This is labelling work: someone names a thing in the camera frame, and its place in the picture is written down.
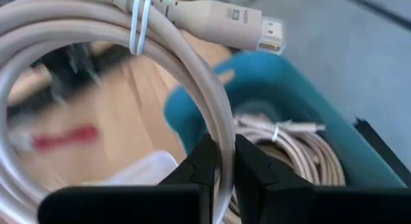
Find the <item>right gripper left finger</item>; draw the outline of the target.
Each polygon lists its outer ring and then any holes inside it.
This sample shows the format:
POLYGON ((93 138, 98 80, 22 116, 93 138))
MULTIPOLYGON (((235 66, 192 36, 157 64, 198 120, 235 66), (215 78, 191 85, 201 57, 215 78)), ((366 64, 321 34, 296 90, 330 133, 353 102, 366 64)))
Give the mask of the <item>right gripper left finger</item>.
POLYGON ((41 224, 211 223, 216 143, 203 136, 158 185, 67 187, 48 195, 41 224))

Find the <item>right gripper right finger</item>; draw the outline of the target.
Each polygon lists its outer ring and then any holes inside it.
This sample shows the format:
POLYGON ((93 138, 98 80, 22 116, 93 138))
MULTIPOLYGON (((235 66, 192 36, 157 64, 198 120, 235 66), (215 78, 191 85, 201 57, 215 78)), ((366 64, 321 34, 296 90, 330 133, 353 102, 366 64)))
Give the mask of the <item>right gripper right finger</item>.
POLYGON ((234 188, 243 223, 406 223, 410 190, 314 185, 236 135, 234 188))

